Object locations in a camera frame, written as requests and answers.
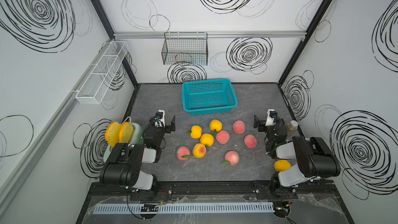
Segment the yellow red peach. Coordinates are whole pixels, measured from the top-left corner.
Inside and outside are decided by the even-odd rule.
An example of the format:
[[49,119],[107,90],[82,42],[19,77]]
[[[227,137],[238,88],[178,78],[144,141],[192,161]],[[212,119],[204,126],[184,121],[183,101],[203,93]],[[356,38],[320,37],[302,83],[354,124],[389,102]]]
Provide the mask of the yellow red peach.
[[193,155],[196,158],[202,158],[206,155],[207,148],[202,143],[197,143],[193,148]]

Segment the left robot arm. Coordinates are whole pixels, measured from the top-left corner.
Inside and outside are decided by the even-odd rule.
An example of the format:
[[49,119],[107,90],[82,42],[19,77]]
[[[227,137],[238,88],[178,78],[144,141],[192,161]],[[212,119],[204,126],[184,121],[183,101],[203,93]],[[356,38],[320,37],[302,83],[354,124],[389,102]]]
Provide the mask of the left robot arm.
[[144,128],[132,122],[130,116],[122,123],[112,122],[105,132],[108,150],[105,151],[99,181],[157,197],[157,177],[143,172],[142,164],[159,161],[165,134],[176,131],[175,118],[166,125],[165,111],[158,110]]

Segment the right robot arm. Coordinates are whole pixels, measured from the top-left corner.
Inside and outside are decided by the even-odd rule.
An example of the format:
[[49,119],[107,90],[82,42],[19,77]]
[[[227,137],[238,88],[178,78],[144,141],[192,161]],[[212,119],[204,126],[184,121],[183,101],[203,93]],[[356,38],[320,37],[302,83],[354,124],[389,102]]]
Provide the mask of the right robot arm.
[[290,193],[291,188],[301,183],[340,175],[339,162],[323,138],[294,136],[288,141],[288,128],[276,111],[270,110],[266,120],[254,116],[254,128],[265,133],[267,155],[277,161],[296,161],[291,168],[273,175],[269,192],[274,198]]

